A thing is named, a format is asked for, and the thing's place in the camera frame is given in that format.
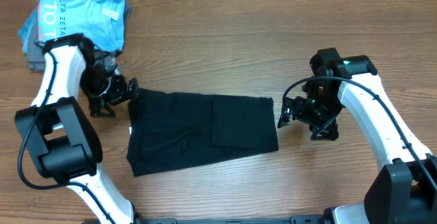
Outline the black t-shirt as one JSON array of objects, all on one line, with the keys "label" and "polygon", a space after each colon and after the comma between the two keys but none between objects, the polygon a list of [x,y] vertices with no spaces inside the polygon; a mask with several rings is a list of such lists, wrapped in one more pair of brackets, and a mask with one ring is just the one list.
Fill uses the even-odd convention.
[{"label": "black t-shirt", "polygon": [[144,176],[279,149],[272,98],[140,89],[128,103],[127,160]]}]

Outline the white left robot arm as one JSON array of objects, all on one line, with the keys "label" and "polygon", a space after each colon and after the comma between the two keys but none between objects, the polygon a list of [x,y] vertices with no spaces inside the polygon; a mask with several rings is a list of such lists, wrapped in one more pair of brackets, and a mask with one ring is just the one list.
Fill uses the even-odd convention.
[{"label": "white left robot arm", "polygon": [[14,118],[23,140],[19,178],[35,190],[71,189],[99,223],[142,223],[107,174],[101,142],[78,104],[84,92],[92,117],[115,117],[115,105],[139,97],[137,80],[127,81],[117,65],[96,63],[94,44],[81,33],[48,40],[40,48],[46,62],[40,89]]}]

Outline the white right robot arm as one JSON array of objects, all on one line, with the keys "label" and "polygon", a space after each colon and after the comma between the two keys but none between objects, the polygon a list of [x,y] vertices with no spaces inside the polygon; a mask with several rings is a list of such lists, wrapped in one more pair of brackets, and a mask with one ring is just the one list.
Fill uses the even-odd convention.
[{"label": "white right robot arm", "polygon": [[282,97],[278,128],[297,120],[309,125],[312,140],[334,141],[337,116],[347,109],[373,152],[378,175],[362,201],[294,215],[291,223],[435,223],[436,156],[403,121],[371,60],[325,48],[309,64],[313,75],[299,82],[306,96]]}]

